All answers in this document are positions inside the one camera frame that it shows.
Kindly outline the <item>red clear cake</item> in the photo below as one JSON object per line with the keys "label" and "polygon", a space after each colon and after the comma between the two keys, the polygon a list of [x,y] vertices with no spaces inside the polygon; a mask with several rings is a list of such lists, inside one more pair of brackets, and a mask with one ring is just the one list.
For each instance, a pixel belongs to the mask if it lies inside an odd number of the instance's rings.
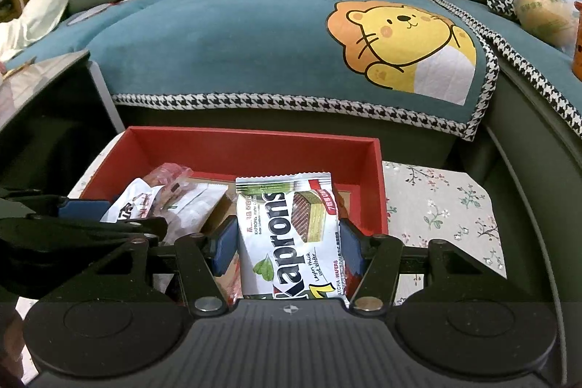
{"label": "red clear cake", "polygon": [[176,193],[187,178],[193,177],[194,171],[177,163],[163,163],[143,177],[151,187],[162,186],[162,191],[172,195]]}

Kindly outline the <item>green white Kaprons wafer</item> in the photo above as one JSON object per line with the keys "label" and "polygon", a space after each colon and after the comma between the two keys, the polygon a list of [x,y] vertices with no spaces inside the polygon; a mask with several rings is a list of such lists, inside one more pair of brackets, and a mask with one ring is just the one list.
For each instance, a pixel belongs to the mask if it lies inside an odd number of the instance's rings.
{"label": "green white Kaprons wafer", "polygon": [[347,301],[330,173],[239,177],[236,192],[242,295]]}

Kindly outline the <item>red cardboard box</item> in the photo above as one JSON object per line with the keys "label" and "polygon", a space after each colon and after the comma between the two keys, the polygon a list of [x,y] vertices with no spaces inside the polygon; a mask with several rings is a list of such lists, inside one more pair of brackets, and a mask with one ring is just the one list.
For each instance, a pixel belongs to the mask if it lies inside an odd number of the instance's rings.
{"label": "red cardboard box", "polygon": [[[132,127],[127,129],[83,191],[91,200],[115,200],[135,178],[163,163],[189,167],[187,182],[224,183],[235,200],[236,179],[303,172],[328,172],[339,209],[365,234],[387,231],[384,177],[379,142],[282,132]],[[148,217],[170,194],[158,194]]]}

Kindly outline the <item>teal houndstooth right cover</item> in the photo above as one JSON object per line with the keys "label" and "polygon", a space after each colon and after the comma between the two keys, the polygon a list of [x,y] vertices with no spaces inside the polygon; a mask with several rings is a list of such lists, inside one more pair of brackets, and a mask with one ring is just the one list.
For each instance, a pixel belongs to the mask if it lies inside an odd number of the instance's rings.
{"label": "teal houndstooth right cover", "polygon": [[514,67],[576,134],[581,134],[581,81],[572,58],[530,35],[515,21],[470,0],[433,0],[460,17]]}

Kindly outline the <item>floral tablecloth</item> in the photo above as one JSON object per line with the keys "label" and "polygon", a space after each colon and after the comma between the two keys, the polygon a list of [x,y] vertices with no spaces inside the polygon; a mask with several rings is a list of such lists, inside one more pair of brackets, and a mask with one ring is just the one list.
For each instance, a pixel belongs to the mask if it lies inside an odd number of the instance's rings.
{"label": "floral tablecloth", "polygon": [[[68,194],[80,198],[122,134],[109,142]],[[404,245],[427,248],[432,239],[452,242],[506,277],[498,224],[488,193],[466,173],[383,161],[388,233]],[[424,287],[424,275],[399,276],[395,305]]]}

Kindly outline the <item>white green snack pack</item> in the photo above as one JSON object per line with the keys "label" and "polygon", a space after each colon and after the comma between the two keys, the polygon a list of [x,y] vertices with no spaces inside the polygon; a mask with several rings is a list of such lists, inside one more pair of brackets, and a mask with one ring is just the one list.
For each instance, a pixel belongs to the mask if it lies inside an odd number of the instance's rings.
{"label": "white green snack pack", "polygon": [[162,207],[161,216],[168,224],[163,245],[172,245],[183,236],[200,232],[228,189],[224,183],[190,181],[186,190]]}

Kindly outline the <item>white cloth on sofa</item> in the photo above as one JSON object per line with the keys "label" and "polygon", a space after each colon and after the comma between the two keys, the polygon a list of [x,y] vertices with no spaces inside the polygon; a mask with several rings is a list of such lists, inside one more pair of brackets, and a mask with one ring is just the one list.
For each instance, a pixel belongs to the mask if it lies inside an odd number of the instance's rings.
{"label": "white cloth on sofa", "polygon": [[59,24],[69,0],[29,0],[22,14],[1,24],[1,61],[8,62]]}

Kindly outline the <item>teal lion sofa cover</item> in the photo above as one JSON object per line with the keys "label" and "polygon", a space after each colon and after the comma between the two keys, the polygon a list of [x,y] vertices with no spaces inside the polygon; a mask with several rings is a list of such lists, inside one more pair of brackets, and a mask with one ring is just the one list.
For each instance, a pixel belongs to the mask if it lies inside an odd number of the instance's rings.
{"label": "teal lion sofa cover", "polygon": [[326,112],[464,140],[499,73],[433,0],[128,0],[63,21],[12,65],[80,50],[122,106]]}

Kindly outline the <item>red spicy strip packet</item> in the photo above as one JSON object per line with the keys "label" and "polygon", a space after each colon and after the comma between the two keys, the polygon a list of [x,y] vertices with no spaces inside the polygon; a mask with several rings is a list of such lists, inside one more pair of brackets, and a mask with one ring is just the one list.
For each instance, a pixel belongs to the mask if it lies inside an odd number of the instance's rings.
{"label": "red spicy strip packet", "polygon": [[227,305],[233,306],[238,299],[243,297],[240,257],[238,253],[235,253],[226,272],[220,277],[216,276],[215,281],[224,299],[226,299]]}

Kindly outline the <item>orange plastic basket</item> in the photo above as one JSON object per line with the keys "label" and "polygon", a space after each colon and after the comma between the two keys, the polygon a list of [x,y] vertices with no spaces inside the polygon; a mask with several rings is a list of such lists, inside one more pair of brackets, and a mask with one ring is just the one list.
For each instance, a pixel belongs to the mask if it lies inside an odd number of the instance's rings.
{"label": "orange plastic basket", "polygon": [[575,50],[573,54],[572,61],[572,72],[573,74],[582,81],[582,3],[579,1],[574,2],[574,7],[578,12],[578,27],[576,32],[576,42]]}

